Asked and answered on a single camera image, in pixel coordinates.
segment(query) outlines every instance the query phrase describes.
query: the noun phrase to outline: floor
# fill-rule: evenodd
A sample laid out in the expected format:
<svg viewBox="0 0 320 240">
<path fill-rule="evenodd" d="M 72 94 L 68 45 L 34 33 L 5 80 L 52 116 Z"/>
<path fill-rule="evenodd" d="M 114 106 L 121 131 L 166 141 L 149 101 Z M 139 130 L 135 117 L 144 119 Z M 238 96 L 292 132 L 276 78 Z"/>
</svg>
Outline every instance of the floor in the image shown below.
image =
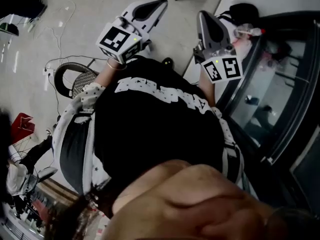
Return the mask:
<svg viewBox="0 0 320 240">
<path fill-rule="evenodd" d="M 46 138 L 46 128 L 52 128 L 59 113 L 62 113 L 70 100 L 57 95 L 43 74 L 49 60 L 70 55 L 86 55 L 104 58 L 95 42 L 107 22 L 130 3 L 137 0 L 45 0 L 47 10 L 38 25 L 28 32 L 26 20 L 10 16 L 18 24 L 19 37 L 0 33 L 0 106 L 14 119 L 24 112 L 33 117 L 36 125 L 35 137 L 28 141 L 24 149 L 32 147 Z M 150 33 L 152 47 L 149 56 L 156 60 L 172 57 L 175 70 L 182 74 L 189 63 L 192 49 L 197 44 L 196 15 L 200 10 L 214 12 L 220 0 L 168 0 L 169 7 L 156 28 Z M 70 58 L 70 61 L 88 64 L 88 58 Z M 93 70 L 101 71 L 102 61 L 94 62 Z M 58 61 L 48 65 L 56 69 Z M 67 75 L 65 80 L 72 82 L 76 76 Z M 40 170 L 53 162 L 48 151 L 36 169 Z M 52 177 L 59 183 L 69 186 L 58 172 Z"/>
</svg>

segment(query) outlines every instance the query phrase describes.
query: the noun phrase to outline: black bag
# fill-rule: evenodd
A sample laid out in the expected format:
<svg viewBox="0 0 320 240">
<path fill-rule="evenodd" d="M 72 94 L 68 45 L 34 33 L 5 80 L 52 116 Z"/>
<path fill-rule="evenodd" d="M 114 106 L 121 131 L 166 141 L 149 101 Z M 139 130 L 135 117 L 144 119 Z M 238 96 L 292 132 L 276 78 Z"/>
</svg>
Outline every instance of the black bag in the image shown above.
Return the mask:
<svg viewBox="0 0 320 240">
<path fill-rule="evenodd" d="M 230 9 L 223 12 L 219 19 L 224 19 L 236 26 L 245 23 L 251 23 L 259 18 L 259 11 L 257 7 L 250 3 L 238 3 L 230 6 Z"/>
</svg>

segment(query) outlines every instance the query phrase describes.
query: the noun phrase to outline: person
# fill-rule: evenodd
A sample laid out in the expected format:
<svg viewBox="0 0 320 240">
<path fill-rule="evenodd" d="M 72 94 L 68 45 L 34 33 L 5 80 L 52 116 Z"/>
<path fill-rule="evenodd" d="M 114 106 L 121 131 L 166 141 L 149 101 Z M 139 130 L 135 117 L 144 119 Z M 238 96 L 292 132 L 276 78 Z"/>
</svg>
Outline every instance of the person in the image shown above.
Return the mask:
<svg viewBox="0 0 320 240">
<path fill-rule="evenodd" d="M 154 179 L 148 191 L 116 208 L 101 240 L 319 239 L 319 221 L 310 214 L 275 210 L 211 166 L 176 160 L 167 163 L 166 169 L 160 167 L 133 183 L 131 187 L 139 189 L 147 179 Z M 156 180 L 159 170 L 164 174 Z"/>
<path fill-rule="evenodd" d="M 42 0 L 0 0 L 0 19 L 10 14 L 35 19 L 45 10 Z"/>
<path fill-rule="evenodd" d="M 244 127 L 245 132 L 254 138 L 260 145 L 270 135 L 270 132 L 274 127 L 269 123 L 269 116 L 272 115 L 272 113 L 273 109 L 269 105 L 265 105 L 263 107 L 259 106 L 254 112 L 252 118 L 255 118 L 259 122 L 260 126 L 254 124 L 252 120 L 250 120 Z"/>
<path fill-rule="evenodd" d="M 6 189 L 12 196 L 18 215 L 23 213 L 29 199 L 24 200 L 21 195 L 30 193 L 37 184 L 37 180 L 31 177 L 35 170 L 35 164 L 52 146 L 52 134 L 49 130 L 46 132 L 47 138 L 31 148 L 19 163 L 15 163 L 11 159 L 7 160 Z"/>
<path fill-rule="evenodd" d="M 73 237 L 88 193 L 103 196 L 103 212 L 112 218 L 122 202 L 146 190 L 152 179 L 129 193 L 128 186 L 171 160 L 206 164 L 234 183 L 240 180 L 243 157 L 215 107 L 215 86 L 204 72 L 199 86 L 191 85 L 168 61 L 136 56 L 121 65 L 109 59 L 61 115 L 53 135 L 54 160 L 83 196 L 55 219 L 59 226 L 48 227 L 57 238 Z"/>
</svg>

